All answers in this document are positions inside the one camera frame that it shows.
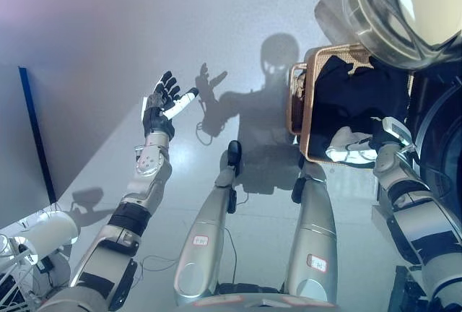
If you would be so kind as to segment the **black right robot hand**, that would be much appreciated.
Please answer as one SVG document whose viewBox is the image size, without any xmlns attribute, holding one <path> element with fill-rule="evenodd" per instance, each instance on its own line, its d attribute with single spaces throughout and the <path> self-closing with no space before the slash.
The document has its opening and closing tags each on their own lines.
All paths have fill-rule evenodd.
<svg viewBox="0 0 462 312">
<path fill-rule="evenodd" d="M 363 139 L 358 144 L 359 151 L 373 150 L 378 153 L 379 149 L 390 141 L 389 134 L 384 130 L 382 123 L 378 123 L 373 127 L 372 136 Z"/>
</svg>

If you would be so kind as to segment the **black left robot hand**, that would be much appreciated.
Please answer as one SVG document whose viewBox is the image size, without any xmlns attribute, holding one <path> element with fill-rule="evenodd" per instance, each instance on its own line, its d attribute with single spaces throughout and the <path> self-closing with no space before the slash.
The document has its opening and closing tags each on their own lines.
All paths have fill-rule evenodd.
<svg viewBox="0 0 462 312">
<path fill-rule="evenodd" d="M 154 86 L 152 93 L 143 98 L 141 123 L 144 137 L 162 132 L 171 140 L 175 135 L 173 118 L 182 112 L 197 96 L 199 90 L 192 87 L 180 94 L 180 86 L 171 71 L 165 72 Z"/>
</svg>

